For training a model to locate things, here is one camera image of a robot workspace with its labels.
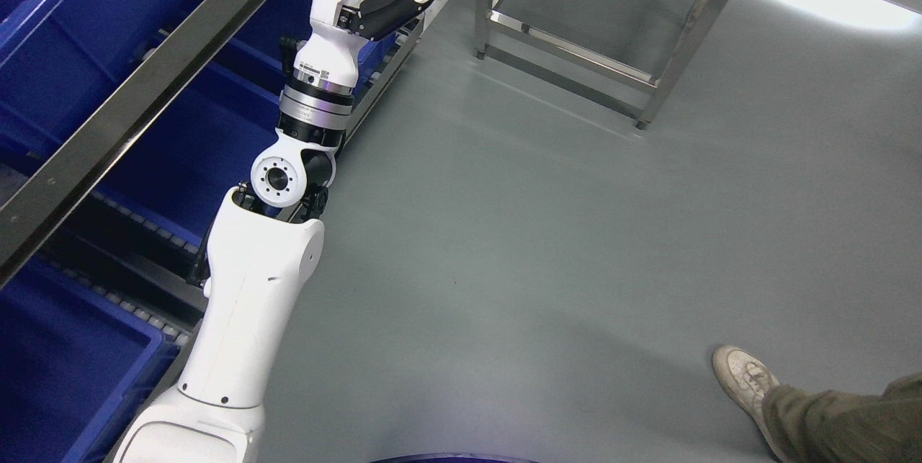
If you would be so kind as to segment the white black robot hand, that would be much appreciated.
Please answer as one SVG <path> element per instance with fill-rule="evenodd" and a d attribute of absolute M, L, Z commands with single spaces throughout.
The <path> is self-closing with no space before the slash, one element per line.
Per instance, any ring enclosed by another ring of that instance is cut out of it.
<path fill-rule="evenodd" d="M 312 0 L 310 37 L 291 63 L 300 84 L 344 93 L 358 84 L 358 55 L 436 0 Z"/>

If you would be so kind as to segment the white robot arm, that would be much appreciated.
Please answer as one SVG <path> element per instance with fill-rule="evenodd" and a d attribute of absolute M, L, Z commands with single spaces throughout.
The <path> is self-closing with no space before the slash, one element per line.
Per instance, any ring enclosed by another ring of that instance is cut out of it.
<path fill-rule="evenodd" d="M 249 181 L 222 198 L 205 243 L 207 309 L 176 383 L 135 418 L 116 462 L 254 462 L 266 431 L 268 377 L 291 311 L 323 250 L 316 212 L 291 221 L 257 204 L 291 208 L 322 195 L 336 176 L 358 73 L 297 60 L 281 92 L 277 140 L 251 164 Z"/>

